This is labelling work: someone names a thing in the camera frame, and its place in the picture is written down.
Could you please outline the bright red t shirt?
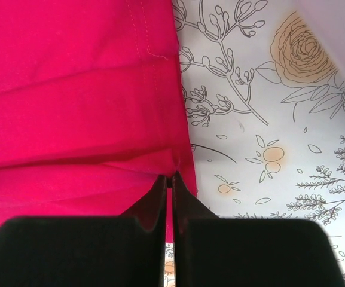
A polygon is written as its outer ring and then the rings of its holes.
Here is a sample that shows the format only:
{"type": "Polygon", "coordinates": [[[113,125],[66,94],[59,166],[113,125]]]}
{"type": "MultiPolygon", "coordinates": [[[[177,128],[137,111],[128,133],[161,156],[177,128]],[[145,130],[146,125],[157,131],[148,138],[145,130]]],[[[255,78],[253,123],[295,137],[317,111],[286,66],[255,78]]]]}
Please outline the bright red t shirt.
{"type": "Polygon", "coordinates": [[[196,193],[171,1],[0,1],[0,225],[196,193]]]}

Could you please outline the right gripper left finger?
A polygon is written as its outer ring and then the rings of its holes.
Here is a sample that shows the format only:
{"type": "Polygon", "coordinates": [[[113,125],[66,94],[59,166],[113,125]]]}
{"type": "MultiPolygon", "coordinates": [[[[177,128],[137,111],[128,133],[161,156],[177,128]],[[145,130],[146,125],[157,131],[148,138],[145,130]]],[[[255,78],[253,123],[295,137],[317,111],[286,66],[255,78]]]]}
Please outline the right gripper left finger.
{"type": "Polygon", "coordinates": [[[0,286],[162,286],[167,178],[118,216],[16,217],[0,226],[0,286]]]}

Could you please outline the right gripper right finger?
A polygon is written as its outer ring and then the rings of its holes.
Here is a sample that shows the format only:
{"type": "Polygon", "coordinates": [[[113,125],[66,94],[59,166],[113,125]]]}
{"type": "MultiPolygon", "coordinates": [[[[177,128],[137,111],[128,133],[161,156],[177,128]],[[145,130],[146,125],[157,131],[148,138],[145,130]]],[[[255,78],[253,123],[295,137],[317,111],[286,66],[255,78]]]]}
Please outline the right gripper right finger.
{"type": "Polygon", "coordinates": [[[326,234],[304,219],[220,218],[171,179],[176,286],[344,286],[326,234]]]}

